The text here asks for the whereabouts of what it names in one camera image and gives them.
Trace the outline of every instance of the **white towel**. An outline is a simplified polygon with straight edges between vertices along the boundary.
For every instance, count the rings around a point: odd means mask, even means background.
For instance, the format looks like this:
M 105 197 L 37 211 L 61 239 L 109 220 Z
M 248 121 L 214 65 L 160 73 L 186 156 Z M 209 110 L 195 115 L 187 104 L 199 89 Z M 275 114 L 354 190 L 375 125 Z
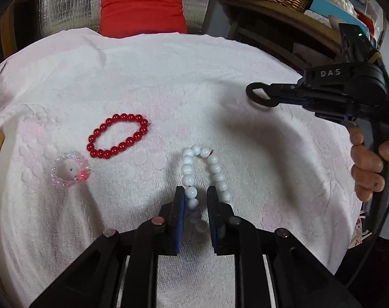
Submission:
M 137 228 L 173 198 L 183 148 L 220 158 L 234 212 L 258 228 L 288 228 L 335 272 L 360 203 L 344 127 L 292 105 L 251 105 L 247 84 L 295 82 L 270 55 L 222 38 L 180 34 L 101 37 L 70 30 L 7 60 L 0 76 L 0 274 L 19 307 L 29 304 L 105 227 Z M 152 123 L 141 142 L 110 160 L 91 159 L 85 186 L 57 189 L 48 175 L 64 152 L 87 155 L 87 138 L 115 113 Z M 107 149 L 136 129 L 113 125 Z M 210 185 L 195 163 L 203 219 Z M 234 306 L 232 257 L 185 223 L 183 251 L 161 257 L 158 307 Z

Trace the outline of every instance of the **blue box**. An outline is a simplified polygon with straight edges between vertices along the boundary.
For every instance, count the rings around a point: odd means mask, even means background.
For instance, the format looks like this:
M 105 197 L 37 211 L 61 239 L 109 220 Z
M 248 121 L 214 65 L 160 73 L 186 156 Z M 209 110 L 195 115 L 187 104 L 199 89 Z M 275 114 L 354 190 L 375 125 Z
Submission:
M 340 8 L 339 6 L 333 4 L 330 1 L 327 0 L 313 0 L 310 10 L 316 12 L 317 14 L 323 15 L 325 17 L 328 17 L 329 15 L 333 15 L 335 17 L 338 17 L 340 20 L 343 20 L 344 22 L 348 24 L 355 24 L 359 25 L 363 33 L 370 38 L 370 32 L 367 26 L 362 23 L 359 19 L 355 18 L 354 16 L 351 16 L 349 13 L 347 13 L 344 9 Z

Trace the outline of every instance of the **metal screw head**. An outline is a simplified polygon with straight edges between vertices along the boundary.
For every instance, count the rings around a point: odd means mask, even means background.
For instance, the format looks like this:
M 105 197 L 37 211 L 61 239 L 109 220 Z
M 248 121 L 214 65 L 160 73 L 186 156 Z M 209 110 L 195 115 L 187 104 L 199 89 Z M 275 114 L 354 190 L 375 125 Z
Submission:
M 278 228 L 276 234 L 282 238 L 286 238 L 290 235 L 290 232 L 285 228 Z
M 160 225 L 164 224 L 164 219 L 161 216 L 155 216 L 152 219 L 152 224 L 160 226 Z
M 106 228 L 104 231 L 103 231 L 103 235 L 105 237 L 112 237 L 114 234 L 116 234 L 116 229 L 113 229 L 113 228 Z
M 238 216 L 232 216 L 228 221 L 231 225 L 238 225 L 242 220 Z

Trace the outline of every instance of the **white bead string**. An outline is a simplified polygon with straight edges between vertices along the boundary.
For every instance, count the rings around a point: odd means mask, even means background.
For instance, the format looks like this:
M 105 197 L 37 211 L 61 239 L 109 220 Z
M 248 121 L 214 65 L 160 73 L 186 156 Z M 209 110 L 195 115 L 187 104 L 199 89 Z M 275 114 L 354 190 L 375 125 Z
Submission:
M 183 151 L 183 165 L 181 169 L 183 175 L 182 184 L 185 187 L 186 209 L 189 211 L 189 221 L 194 224 L 196 231 L 204 233 L 208 228 L 208 223 L 201 219 L 201 214 L 198 211 L 199 200 L 196 198 L 198 191 L 194 187 L 196 180 L 193 175 L 194 156 L 199 156 L 206 160 L 219 201 L 230 204 L 232 207 L 233 202 L 228 186 L 224 182 L 222 166 L 218 163 L 218 157 L 208 148 L 200 148 L 200 146 L 196 145 L 192 148 L 186 148 Z

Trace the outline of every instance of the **human hand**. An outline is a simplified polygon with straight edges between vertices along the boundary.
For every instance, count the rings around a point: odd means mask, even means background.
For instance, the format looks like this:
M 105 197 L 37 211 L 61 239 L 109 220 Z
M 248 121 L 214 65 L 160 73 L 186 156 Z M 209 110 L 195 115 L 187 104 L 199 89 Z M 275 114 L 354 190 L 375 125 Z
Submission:
M 353 144 L 351 157 L 354 161 L 351 176 L 355 181 L 355 193 L 358 199 L 365 203 L 371 199 L 373 192 L 380 192 L 384 189 L 384 178 L 378 173 L 383 168 L 381 158 L 389 161 L 389 140 L 379 147 L 380 158 L 376 153 L 362 145 L 364 135 L 358 127 L 350 128 L 349 132 Z

